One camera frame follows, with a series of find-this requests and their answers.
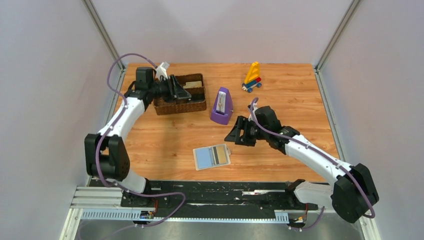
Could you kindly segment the white card holder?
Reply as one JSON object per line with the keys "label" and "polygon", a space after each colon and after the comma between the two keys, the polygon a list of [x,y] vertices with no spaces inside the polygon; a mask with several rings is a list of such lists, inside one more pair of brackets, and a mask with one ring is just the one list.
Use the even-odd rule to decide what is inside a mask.
{"label": "white card holder", "polygon": [[199,148],[193,149],[194,164],[195,164],[195,169],[197,171],[221,167],[221,166],[229,165],[231,163],[230,156],[231,156],[232,153],[231,153],[231,150],[229,149],[229,147],[226,145],[227,152],[228,152],[229,164],[225,164],[225,165],[215,165],[214,164],[212,147],[219,146],[219,145],[226,145],[226,144],[217,144],[217,145],[199,147]]}

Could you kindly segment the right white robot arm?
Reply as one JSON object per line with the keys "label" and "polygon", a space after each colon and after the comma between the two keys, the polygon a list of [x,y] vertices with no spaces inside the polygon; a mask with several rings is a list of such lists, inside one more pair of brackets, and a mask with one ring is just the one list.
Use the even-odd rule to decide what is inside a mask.
{"label": "right white robot arm", "polygon": [[251,109],[249,117],[239,115],[224,140],[248,147],[266,141],[271,148],[301,161],[323,177],[326,185],[298,179],[288,188],[300,203],[331,207],[348,223],[376,216],[373,206],[380,197],[369,168],[331,156],[295,128],[282,125],[269,106]]}

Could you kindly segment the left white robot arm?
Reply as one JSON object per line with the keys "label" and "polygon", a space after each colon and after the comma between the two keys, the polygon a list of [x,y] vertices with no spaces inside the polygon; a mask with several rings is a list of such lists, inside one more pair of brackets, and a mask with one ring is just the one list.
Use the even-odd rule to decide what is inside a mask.
{"label": "left white robot arm", "polygon": [[175,103],[191,97],[175,75],[166,76],[159,68],[138,67],[135,81],[122,95],[117,112],[102,129],[84,139],[87,174],[99,178],[106,187],[118,186],[128,193],[149,195],[149,181],[131,169],[125,140],[153,100]]}

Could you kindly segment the beige card in basket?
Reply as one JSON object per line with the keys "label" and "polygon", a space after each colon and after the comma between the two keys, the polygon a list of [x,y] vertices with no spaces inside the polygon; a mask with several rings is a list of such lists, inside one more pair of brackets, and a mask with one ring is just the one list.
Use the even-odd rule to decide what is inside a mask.
{"label": "beige card in basket", "polygon": [[194,88],[202,88],[203,82],[199,81],[187,81],[183,86],[184,89],[194,89]]}

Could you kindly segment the brown wicker divided basket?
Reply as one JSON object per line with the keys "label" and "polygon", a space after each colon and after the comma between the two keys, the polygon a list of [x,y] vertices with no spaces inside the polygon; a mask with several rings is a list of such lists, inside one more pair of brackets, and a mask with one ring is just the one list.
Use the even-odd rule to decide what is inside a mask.
{"label": "brown wicker divided basket", "polygon": [[[193,94],[204,94],[206,98],[206,88],[204,86],[204,78],[201,73],[193,73],[186,75],[177,75],[177,81],[184,86],[186,82],[202,81],[203,87],[185,89],[191,95]],[[189,99],[176,100],[175,102],[165,102],[163,99],[155,99],[153,101],[157,115],[171,115],[171,114],[182,114],[190,112],[200,112],[207,109],[207,101],[203,102],[190,102]]]}

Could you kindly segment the purple metronome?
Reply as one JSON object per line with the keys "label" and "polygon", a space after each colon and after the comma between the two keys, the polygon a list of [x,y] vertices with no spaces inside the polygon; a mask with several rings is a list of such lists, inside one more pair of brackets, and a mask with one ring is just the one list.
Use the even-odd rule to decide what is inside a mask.
{"label": "purple metronome", "polygon": [[228,125],[233,111],[233,99],[229,89],[220,87],[211,110],[210,119],[217,124]]}

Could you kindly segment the colourful toy block car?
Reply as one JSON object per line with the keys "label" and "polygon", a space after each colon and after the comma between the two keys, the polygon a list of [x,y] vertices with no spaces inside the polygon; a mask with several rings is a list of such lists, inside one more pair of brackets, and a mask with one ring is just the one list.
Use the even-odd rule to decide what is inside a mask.
{"label": "colourful toy block car", "polygon": [[260,64],[257,61],[253,62],[241,84],[242,90],[251,93],[253,88],[260,88],[262,86],[260,72]]}

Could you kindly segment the left aluminium frame post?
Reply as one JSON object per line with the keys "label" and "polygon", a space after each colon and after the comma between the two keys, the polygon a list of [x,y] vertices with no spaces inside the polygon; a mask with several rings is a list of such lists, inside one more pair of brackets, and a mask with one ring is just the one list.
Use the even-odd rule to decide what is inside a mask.
{"label": "left aluminium frame post", "polygon": [[98,33],[100,34],[100,37],[102,38],[107,50],[109,51],[112,59],[116,61],[119,58],[119,53],[114,46],[111,37],[109,36],[101,17],[93,3],[92,0],[82,0],[83,5],[85,6],[85,9],[90,16],[91,20],[93,21]]}

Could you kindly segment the aluminium frame post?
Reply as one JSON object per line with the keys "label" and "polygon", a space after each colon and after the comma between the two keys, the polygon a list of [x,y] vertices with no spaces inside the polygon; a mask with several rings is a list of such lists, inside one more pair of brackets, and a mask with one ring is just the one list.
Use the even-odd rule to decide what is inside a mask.
{"label": "aluminium frame post", "polygon": [[330,41],[328,42],[327,46],[325,47],[321,57],[319,58],[317,64],[315,65],[315,71],[320,72],[326,62],[328,61],[328,58],[330,57],[331,53],[333,52],[336,44],[338,43],[340,37],[344,33],[346,27],[350,23],[351,19],[353,18],[355,12],[357,11],[358,7],[362,3],[362,0],[351,0],[350,4],[344,13],[343,17],[341,18],[335,32],[333,33]]}
{"label": "aluminium frame post", "polygon": [[98,33],[100,34],[100,37],[102,38],[107,50],[109,51],[112,59],[116,61],[119,58],[119,53],[114,46],[111,37],[109,36],[101,17],[93,3],[92,0],[82,0],[83,5],[85,6],[85,9],[90,16],[91,20],[93,21]]}

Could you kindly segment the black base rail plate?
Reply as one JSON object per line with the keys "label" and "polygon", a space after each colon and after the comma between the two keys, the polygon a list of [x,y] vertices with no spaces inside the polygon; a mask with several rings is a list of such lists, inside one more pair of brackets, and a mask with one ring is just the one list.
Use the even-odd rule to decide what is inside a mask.
{"label": "black base rail plate", "polygon": [[273,218],[276,210],[318,210],[287,193],[287,182],[246,181],[150,181],[150,198],[124,193],[120,205],[152,208],[155,216],[165,217],[181,206],[174,217]]}

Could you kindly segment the right aluminium frame post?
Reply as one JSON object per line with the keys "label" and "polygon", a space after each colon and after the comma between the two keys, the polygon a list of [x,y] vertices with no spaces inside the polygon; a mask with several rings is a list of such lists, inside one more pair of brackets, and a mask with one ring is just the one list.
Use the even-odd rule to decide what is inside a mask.
{"label": "right aluminium frame post", "polygon": [[333,52],[336,44],[338,43],[340,37],[344,33],[346,27],[350,23],[351,19],[353,18],[355,12],[357,11],[358,7],[362,3],[362,0],[351,0],[350,4],[344,13],[343,17],[341,18],[335,32],[333,33],[330,41],[328,42],[327,46],[325,47],[321,57],[319,58],[317,64],[315,65],[315,71],[320,72],[326,62],[328,61],[328,58],[330,57],[331,53]]}

